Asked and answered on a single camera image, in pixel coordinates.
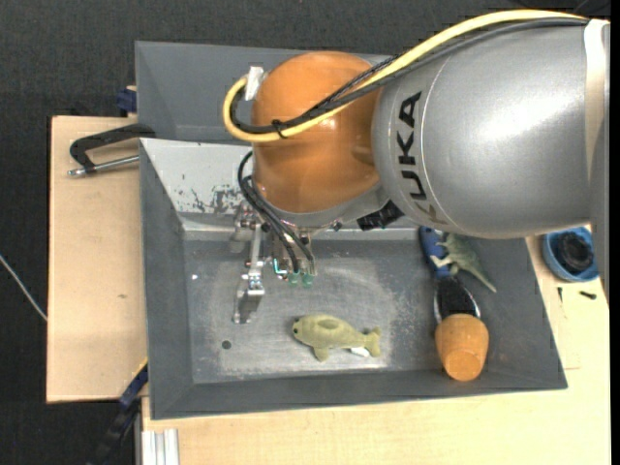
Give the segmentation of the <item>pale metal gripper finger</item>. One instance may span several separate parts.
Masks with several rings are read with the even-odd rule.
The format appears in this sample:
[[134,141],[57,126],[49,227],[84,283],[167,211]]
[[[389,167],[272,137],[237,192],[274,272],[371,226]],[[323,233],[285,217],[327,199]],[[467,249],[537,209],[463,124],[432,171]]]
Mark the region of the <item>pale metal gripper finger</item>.
[[263,283],[264,261],[258,259],[252,262],[246,272],[245,308],[257,309],[264,297]]
[[232,321],[236,325],[247,324],[251,321],[254,299],[251,295],[250,286],[246,279],[241,278],[238,282],[234,302]]

